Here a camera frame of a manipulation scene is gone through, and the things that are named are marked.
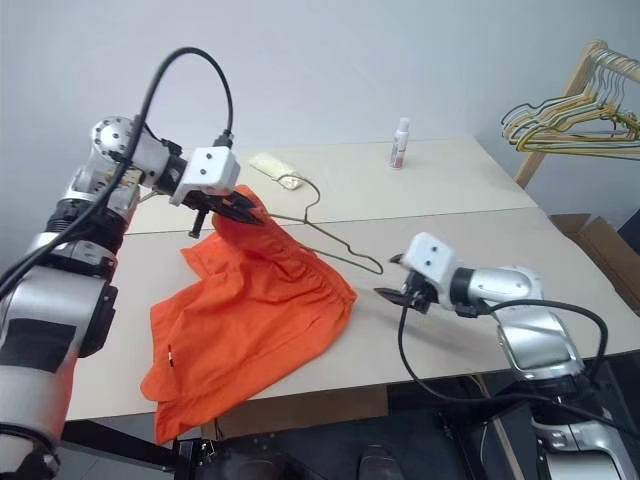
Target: orange shorts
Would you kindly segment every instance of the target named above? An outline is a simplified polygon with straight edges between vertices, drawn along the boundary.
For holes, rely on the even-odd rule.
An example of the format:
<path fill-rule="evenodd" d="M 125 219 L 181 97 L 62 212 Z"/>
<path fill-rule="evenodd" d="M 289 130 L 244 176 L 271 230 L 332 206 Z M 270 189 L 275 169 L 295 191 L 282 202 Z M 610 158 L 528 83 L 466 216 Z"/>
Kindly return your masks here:
<path fill-rule="evenodd" d="M 247 187 L 264 226 L 214 215 L 213 233 L 182 250 L 201 280 L 151 309 L 153 366 L 142 393 L 158 402 L 156 442 L 200 426 L 324 352 L 356 299 L 298 245 Z"/>

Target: wire hanger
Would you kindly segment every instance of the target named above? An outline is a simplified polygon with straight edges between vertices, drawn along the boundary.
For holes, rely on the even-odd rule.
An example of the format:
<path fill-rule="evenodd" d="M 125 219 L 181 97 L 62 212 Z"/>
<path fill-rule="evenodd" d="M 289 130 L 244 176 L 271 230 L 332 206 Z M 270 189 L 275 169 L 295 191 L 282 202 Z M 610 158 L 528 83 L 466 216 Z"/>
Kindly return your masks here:
<path fill-rule="evenodd" d="M 280 180 L 282 180 L 283 178 L 297 178 L 299 180 L 302 180 L 303 182 L 307 183 L 311 188 L 313 188 L 316 192 L 317 198 L 311 202 L 309 205 L 307 205 L 304 209 L 304 217 L 303 218 L 296 218 L 296 217 L 289 217 L 287 215 L 279 215 L 277 213 L 272 213 L 272 212 L 268 212 L 268 215 L 270 217 L 273 218 L 280 218 L 282 220 L 289 220 L 292 222 L 298 222 L 298 223 L 302 223 L 304 225 L 308 225 L 311 228 L 317 230 L 318 232 L 322 233 L 323 235 L 326 235 L 327 237 L 335 240 L 338 243 L 341 243 L 342 245 L 344 245 L 347 248 L 347 251 L 353 255 L 354 257 L 360 257 L 360 258 L 365 258 L 367 260 L 369 260 L 370 262 L 374 263 L 378 268 L 377 269 L 373 269 L 371 267 L 368 267 L 366 265 L 362 265 L 361 263 L 358 262 L 354 262 L 353 260 L 349 260 L 348 258 L 344 258 L 344 257 L 340 257 L 338 255 L 334 255 L 333 253 L 329 253 L 329 252 L 324 252 L 322 250 L 318 250 L 316 248 L 312 248 L 309 247 L 307 245 L 304 245 L 302 243 L 299 243 L 299 245 L 302 248 L 305 248 L 307 250 L 311 250 L 312 252 L 316 252 L 319 253 L 320 255 L 325 255 L 327 257 L 331 257 L 334 258 L 336 260 L 340 260 L 341 262 L 345 262 L 348 263 L 349 265 L 353 265 L 354 267 L 359 267 L 362 268 L 363 270 L 366 270 L 368 272 L 374 273 L 376 275 L 382 275 L 384 273 L 384 267 L 382 266 L 382 264 L 380 262 L 378 262 L 375 258 L 369 256 L 369 255 L 365 255 L 364 253 L 357 253 L 354 252 L 353 249 L 351 248 L 351 245 L 349 245 L 348 242 L 344 241 L 343 239 L 341 239 L 340 237 L 335 236 L 334 234 L 327 232 L 324 228 L 319 227 L 318 225 L 314 224 L 313 222 L 309 221 L 309 209 L 311 207 L 313 207 L 314 205 L 317 205 L 318 203 L 320 203 L 320 199 L 321 199 L 321 194 L 320 194 L 320 189 L 310 180 L 304 178 L 304 177 L 300 177 L 298 175 L 292 175 L 292 174 L 285 174 L 285 175 L 281 175 L 280 177 L 274 179 L 274 181 L 276 182 L 280 182 Z"/>
<path fill-rule="evenodd" d="M 518 151 L 640 160 L 640 122 L 621 108 L 625 81 L 636 78 L 640 63 L 604 49 L 593 65 L 581 93 L 511 109 L 502 119 L 503 137 Z M 603 120 L 613 129 L 603 130 Z M 596 128 L 574 129 L 591 125 Z"/>

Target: black cable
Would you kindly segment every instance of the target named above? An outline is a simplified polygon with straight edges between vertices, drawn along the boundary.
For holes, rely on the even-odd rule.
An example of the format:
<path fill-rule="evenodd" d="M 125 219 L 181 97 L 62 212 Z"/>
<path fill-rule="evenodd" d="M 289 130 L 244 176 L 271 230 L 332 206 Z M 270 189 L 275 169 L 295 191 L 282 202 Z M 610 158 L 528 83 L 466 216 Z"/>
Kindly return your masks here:
<path fill-rule="evenodd" d="M 598 328 L 600 329 L 600 342 L 598 344 L 598 352 L 596 353 L 596 357 L 593 361 L 593 364 L 591 365 L 591 368 L 587 372 L 587 376 L 593 382 L 595 380 L 596 374 L 598 373 L 598 370 L 602 366 L 602 362 L 604 361 L 604 352 L 607 349 L 607 342 L 609 341 L 609 329 L 607 328 L 607 324 L 605 323 L 605 321 L 601 317 L 593 313 L 591 310 L 587 310 L 586 308 L 578 307 L 577 305 L 572 305 L 570 303 L 556 302 L 553 300 L 510 300 L 508 302 L 502 302 L 492 307 L 483 309 L 481 310 L 481 313 L 483 315 L 488 315 L 502 308 L 516 307 L 520 305 L 532 305 L 567 310 L 569 312 L 578 313 L 587 317 L 598 326 Z"/>
<path fill-rule="evenodd" d="M 138 148 L 138 143 L 140 142 L 140 137 L 142 136 L 142 132 L 144 131 L 147 116 L 149 115 L 149 109 L 151 107 L 151 102 L 156 93 L 158 85 L 160 84 L 160 80 L 164 76 L 167 68 L 179 57 L 187 54 L 198 55 L 199 57 L 204 58 L 211 64 L 211 66 L 218 73 L 220 80 L 222 82 L 222 86 L 224 87 L 225 95 L 227 98 L 227 127 L 223 132 L 223 136 L 227 139 L 231 138 L 231 129 L 233 127 L 233 101 L 231 99 L 231 90 L 229 89 L 229 84 L 227 79 L 222 71 L 218 62 L 216 62 L 211 55 L 207 52 L 200 50 L 195 47 L 183 47 L 171 53 L 158 67 L 155 75 L 153 76 L 149 87 L 147 88 L 147 92 L 145 93 L 144 100 L 142 102 L 142 107 L 140 109 L 140 113 L 135 117 L 133 121 L 133 126 L 131 129 L 131 139 L 127 144 L 127 149 L 124 154 L 113 155 L 114 160 L 118 161 L 118 167 L 114 172 L 114 175 L 111 177 L 111 180 L 104 188 L 100 196 L 96 199 L 96 201 L 89 206 L 76 220 L 74 220 L 65 230 L 60 232 L 57 237 L 55 237 L 48 244 L 39 247 L 33 252 L 29 253 L 21 260 L 13 264 L 3 275 L 0 277 L 0 300 L 2 300 L 20 281 L 20 279 L 33 268 L 35 265 L 38 265 L 51 251 L 56 248 L 58 245 L 62 243 L 68 242 L 72 235 L 76 233 L 76 230 L 85 223 L 99 208 L 103 207 L 109 201 L 109 197 L 111 196 L 111 192 L 115 190 L 115 188 L 120 183 L 120 180 L 126 173 L 127 169 L 132 164 L 133 156 Z"/>
<path fill-rule="evenodd" d="M 140 117 L 142 118 L 142 124 L 147 120 L 147 114 L 149 112 L 149 107 L 151 106 L 151 100 L 153 99 L 153 95 L 155 94 L 156 89 L 158 88 L 158 84 L 162 77 L 169 68 L 169 66 L 179 57 L 183 55 L 197 55 L 201 58 L 204 58 L 209 64 L 215 69 L 220 77 L 220 81 L 222 82 L 222 87 L 224 88 L 225 96 L 227 97 L 227 127 L 224 130 L 226 135 L 231 135 L 231 130 L 233 129 L 233 100 L 231 99 L 231 89 L 229 88 L 229 83 L 227 82 L 227 77 L 225 77 L 222 68 L 216 62 L 211 55 L 209 55 L 204 50 L 201 50 L 196 47 L 182 47 L 169 54 L 167 58 L 160 64 L 156 74 L 153 76 L 151 80 L 151 84 L 149 85 L 149 89 L 147 90 L 147 95 L 145 96 L 144 102 L 142 103 L 142 109 L 140 110 Z"/>
<path fill-rule="evenodd" d="M 58 245 L 61 245 L 65 242 L 68 242 L 73 233 L 80 227 L 83 223 L 85 223 L 91 215 L 94 214 L 98 210 L 98 208 L 102 207 L 104 203 L 106 203 L 111 195 L 111 192 L 115 190 L 115 188 L 120 183 L 122 176 L 125 174 L 127 169 L 129 168 L 129 163 L 122 161 L 118 164 L 116 171 L 111 178 L 111 181 L 108 183 L 106 188 L 102 191 L 100 196 L 96 199 L 95 203 L 93 203 L 89 208 L 87 208 L 84 212 L 78 216 L 67 228 L 65 228 L 57 237 L 51 240 L 46 245 L 43 245 L 29 255 L 24 257 L 18 264 L 14 265 L 9 270 L 9 274 L 6 275 L 6 279 L 3 276 L 2 284 L 0 284 L 0 300 L 2 300 L 12 289 L 16 286 L 16 284 L 20 281 L 22 277 L 24 277 L 29 270 L 31 270 L 34 266 L 38 265 L 51 251 L 56 248 Z"/>
<path fill-rule="evenodd" d="M 412 295 L 407 294 L 407 303 L 402 307 L 402 314 L 400 315 L 400 324 L 398 325 L 398 350 L 400 352 L 400 358 L 402 359 L 402 363 L 406 368 L 407 372 L 411 378 L 429 395 L 435 397 L 439 400 L 443 400 L 445 402 L 453 403 L 456 405 L 464 405 L 467 407 L 477 407 L 477 406 L 486 406 L 486 405 L 496 405 L 503 403 L 515 403 L 515 402 L 533 402 L 533 403 L 544 403 L 549 406 L 553 406 L 559 410 L 564 410 L 565 412 L 569 412 L 577 417 L 581 417 L 587 420 L 594 420 L 610 427 L 619 430 L 620 432 L 626 433 L 630 437 L 640 441 L 640 433 L 627 428 L 623 425 L 620 425 L 608 418 L 602 417 L 600 415 L 596 415 L 594 413 L 588 412 L 581 408 L 572 407 L 570 405 L 564 405 L 557 402 L 554 402 L 550 398 L 542 397 L 539 395 L 532 395 L 527 393 L 509 393 L 505 395 L 499 395 L 496 397 L 490 398 L 457 398 L 457 397 L 449 397 L 448 395 L 444 395 L 431 387 L 429 387 L 425 382 L 423 382 L 413 371 L 409 361 L 404 352 L 404 344 L 403 344 L 403 336 L 404 336 L 404 326 L 407 320 L 407 312 L 409 311 L 409 306 L 411 305 Z"/>

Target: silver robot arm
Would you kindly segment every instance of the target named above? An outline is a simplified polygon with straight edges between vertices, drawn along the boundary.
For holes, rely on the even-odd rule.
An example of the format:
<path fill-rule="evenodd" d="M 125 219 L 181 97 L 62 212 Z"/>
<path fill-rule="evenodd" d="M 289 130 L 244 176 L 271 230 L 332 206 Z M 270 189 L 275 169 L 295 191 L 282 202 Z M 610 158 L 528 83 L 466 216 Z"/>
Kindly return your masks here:
<path fill-rule="evenodd" d="M 73 177 L 44 232 L 29 251 L 54 239 L 109 183 L 112 152 L 124 151 L 132 122 L 110 117 L 92 129 L 89 162 Z M 218 211 L 255 223 L 248 199 L 234 192 L 240 167 L 228 146 L 196 149 L 187 162 L 178 145 L 146 129 L 130 168 L 87 226 L 32 268 L 0 303 L 0 478 L 52 478 L 55 450 L 71 396 L 78 358 L 106 340 L 118 290 L 110 282 L 116 254 L 139 199 L 140 185 L 170 196 L 170 203 L 204 215 Z"/>
<path fill-rule="evenodd" d="M 532 270 L 465 267 L 451 247 L 427 233 L 416 235 L 397 260 L 411 272 L 407 284 L 425 286 L 431 301 L 461 316 L 476 316 L 473 310 L 479 303 L 492 306 L 509 300 L 543 299 L 540 278 Z M 418 288 L 416 295 L 425 293 Z M 571 402 L 580 397 L 581 389 L 588 388 L 584 363 L 557 315 L 546 307 L 528 305 L 504 308 L 492 315 L 498 321 L 498 341 L 516 379 L 531 391 Z M 610 417 L 593 402 L 576 406 Z M 568 478 L 567 472 L 573 475 L 570 478 L 639 478 L 617 430 L 544 408 L 532 411 L 541 478 Z"/>

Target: white bottle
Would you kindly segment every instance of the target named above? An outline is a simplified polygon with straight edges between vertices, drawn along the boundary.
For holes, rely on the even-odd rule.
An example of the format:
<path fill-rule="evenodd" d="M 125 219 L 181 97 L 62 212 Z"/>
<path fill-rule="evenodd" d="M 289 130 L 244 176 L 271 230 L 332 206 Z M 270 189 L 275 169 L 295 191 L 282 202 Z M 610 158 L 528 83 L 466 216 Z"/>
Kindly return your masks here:
<path fill-rule="evenodd" d="M 404 162 L 404 152 L 407 149 L 409 141 L 409 119 L 402 117 L 396 133 L 393 135 L 393 148 L 391 149 L 391 158 L 389 158 L 389 166 L 391 168 L 402 168 Z"/>

